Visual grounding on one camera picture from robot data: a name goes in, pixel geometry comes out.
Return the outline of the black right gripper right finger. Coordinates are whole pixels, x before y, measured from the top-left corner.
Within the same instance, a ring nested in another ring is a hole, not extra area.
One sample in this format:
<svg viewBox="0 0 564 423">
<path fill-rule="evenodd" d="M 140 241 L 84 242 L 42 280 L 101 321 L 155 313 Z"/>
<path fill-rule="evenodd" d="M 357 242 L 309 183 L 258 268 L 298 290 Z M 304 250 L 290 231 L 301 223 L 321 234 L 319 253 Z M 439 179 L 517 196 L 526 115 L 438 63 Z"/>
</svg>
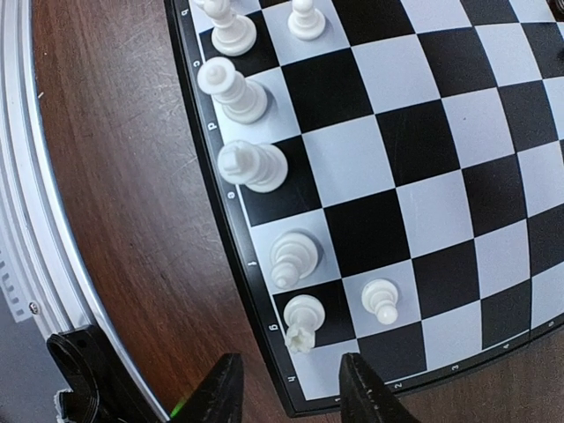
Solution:
<svg viewBox="0 0 564 423">
<path fill-rule="evenodd" d="M 342 356 L 338 381 L 342 422 L 419 422 L 359 353 Z"/>
</svg>

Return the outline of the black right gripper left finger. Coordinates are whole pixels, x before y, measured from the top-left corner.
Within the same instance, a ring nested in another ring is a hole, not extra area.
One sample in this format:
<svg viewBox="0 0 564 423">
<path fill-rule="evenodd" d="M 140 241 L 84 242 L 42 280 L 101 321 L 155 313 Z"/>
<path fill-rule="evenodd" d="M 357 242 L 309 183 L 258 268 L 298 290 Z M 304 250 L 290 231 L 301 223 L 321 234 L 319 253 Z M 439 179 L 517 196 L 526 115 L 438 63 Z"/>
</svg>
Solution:
<svg viewBox="0 0 564 423">
<path fill-rule="evenodd" d="M 244 367 L 239 353 L 223 354 L 170 422 L 242 422 Z"/>
</svg>

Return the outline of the white chess pawn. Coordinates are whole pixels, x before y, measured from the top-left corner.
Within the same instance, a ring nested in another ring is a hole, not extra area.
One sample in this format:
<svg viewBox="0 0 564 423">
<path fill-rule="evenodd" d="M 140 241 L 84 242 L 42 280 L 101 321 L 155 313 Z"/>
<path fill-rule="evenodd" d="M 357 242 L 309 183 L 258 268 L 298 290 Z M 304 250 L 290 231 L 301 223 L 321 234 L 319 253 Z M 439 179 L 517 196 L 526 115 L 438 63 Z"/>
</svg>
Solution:
<svg viewBox="0 0 564 423">
<path fill-rule="evenodd" d="M 309 353 L 315 347 L 315 333 L 325 320 L 323 304 L 314 296 L 294 296 L 286 304 L 283 317 L 288 326 L 286 347 L 291 353 Z"/>
<path fill-rule="evenodd" d="M 324 31 L 326 20 L 323 13 L 315 7 L 313 0 L 293 0 L 287 25 L 295 37 L 312 41 Z"/>
</svg>

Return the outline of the black white chess board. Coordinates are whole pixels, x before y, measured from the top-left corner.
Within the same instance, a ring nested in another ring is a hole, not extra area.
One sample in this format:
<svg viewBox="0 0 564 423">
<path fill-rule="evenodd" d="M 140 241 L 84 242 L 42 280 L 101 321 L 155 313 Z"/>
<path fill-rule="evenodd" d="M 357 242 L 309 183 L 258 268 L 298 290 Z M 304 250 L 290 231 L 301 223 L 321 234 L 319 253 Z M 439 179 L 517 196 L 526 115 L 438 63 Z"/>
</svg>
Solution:
<svg viewBox="0 0 564 423">
<path fill-rule="evenodd" d="M 359 353 L 404 393 L 445 382 L 563 324 L 563 4 L 319 1 L 315 40 L 288 1 L 235 1 L 257 31 L 235 57 L 269 106 L 230 120 L 197 84 L 218 51 L 194 1 L 165 4 L 189 126 L 235 283 L 290 417 L 335 412 L 338 368 Z M 272 192 L 225 181 L 221 148 L 275 145 Z M 272 244 L 312 237 L 315 270 L 280 289 Z M 398 318 L 361 301 L 384 278 Z M 316 297 L 325 320 L 292 353 L 283 317 Z"/>
</svg>

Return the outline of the white knight chess piece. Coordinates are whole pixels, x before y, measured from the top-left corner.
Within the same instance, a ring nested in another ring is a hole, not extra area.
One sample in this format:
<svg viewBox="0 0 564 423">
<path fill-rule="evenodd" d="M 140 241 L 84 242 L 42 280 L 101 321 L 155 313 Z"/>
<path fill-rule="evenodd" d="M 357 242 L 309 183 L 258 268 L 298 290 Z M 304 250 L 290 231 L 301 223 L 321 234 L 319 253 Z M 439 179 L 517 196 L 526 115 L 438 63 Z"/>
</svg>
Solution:
<svg viewBox="0 0 564 423">
<path fill-rule="evenodd" d="M 226 56 L 241 56 L 256 42 L 256 26 L 247 16 L 237 13 L 228 0 L 196 1 L 204 14 L 211 19 L 213 47 Z"/>
</svg>

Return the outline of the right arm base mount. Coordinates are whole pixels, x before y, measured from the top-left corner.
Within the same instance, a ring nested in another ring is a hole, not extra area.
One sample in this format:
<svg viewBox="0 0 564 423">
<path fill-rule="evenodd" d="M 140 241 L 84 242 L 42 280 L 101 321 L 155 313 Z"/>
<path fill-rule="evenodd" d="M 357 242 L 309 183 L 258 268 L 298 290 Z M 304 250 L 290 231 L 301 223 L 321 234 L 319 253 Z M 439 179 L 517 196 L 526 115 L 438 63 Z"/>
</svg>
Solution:
<svg viewBox="0 0 564 423">
<path fill-rule="evenodd" d="M 99 327 L 54 333 L 46 347 L 70 386 L 56 395 L 63 421 L 169 421 L 151 408 Z"/>
</svg>

